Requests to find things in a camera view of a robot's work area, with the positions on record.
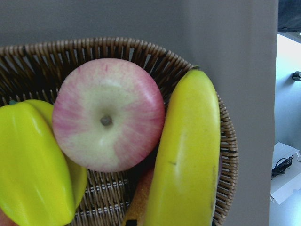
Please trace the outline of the yellow banana basket bottom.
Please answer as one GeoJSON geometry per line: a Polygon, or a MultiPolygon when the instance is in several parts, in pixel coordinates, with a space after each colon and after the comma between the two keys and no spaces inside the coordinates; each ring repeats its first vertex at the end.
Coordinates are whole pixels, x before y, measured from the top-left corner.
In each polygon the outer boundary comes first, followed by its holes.
{"type": "Polygon", "coordinates": [[[215,88],[198,69],[178,82],[167,108],[144,224],[209,226],[220,158],[220,109],[215,88]]]}

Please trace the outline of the red apple lower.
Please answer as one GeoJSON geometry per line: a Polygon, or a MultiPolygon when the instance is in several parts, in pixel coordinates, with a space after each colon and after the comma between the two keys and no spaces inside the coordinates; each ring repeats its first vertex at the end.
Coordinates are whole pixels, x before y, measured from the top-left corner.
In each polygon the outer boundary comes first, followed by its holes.
{"type": "Polygon", "coordinates": [[[90,170],[119,172],[155,148],[165,106],[148,72],[127,60],[104,58],[66,77],[52,119],[55,138],[72,161],[90,170]]]}

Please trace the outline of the yellow starfruit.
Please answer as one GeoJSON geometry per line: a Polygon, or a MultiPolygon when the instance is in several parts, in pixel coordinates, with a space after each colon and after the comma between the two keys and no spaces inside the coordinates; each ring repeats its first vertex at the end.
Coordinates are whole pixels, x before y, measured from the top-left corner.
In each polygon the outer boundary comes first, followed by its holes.
{"type": "Polygon", "coordinates": [[[41,100],[0,109],[0,208],[20,226],[71,223],[87,186],[87,170],[56,142],[52,111],[41,100]]]}

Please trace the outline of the red apple upper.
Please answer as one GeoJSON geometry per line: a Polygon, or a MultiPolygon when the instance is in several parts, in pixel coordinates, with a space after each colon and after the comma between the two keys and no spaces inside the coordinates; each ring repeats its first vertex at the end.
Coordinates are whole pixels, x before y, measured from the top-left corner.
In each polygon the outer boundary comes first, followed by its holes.
{"type": "Polygon", "coordinates": [[[140,176],[132,202],[126,211],[122,226],[142,226],[145,220],[154,166],[146,169],[140,176]]]}

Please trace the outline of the wicker fruit basket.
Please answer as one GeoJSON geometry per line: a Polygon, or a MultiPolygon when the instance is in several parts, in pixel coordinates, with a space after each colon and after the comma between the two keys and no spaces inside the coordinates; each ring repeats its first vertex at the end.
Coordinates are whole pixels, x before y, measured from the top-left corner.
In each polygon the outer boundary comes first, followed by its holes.
{"type": "Polygon", "coordinates": [[[0,49],[3,226],[221,226],[237,138],[211,80],[150,42],[0,49]]]}

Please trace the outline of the red apple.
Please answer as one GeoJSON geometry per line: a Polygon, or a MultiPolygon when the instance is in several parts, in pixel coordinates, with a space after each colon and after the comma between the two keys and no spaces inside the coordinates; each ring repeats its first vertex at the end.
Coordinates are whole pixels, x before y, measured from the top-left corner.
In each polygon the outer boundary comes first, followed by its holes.
{"type": "Polygon", "coordinates": [[[154,166],[146,169],[140,176],[132,202],[126,211],[122,226],[142,226],[145,220],[154,166]]]}
{"type": "Polygon", "coordinates": [[[66,77],[52,119],[55,138],[72,161],[90,170],[119,172],[155,148],[165,106],[148,72],[127,60],[104,58],[66,77]]]}

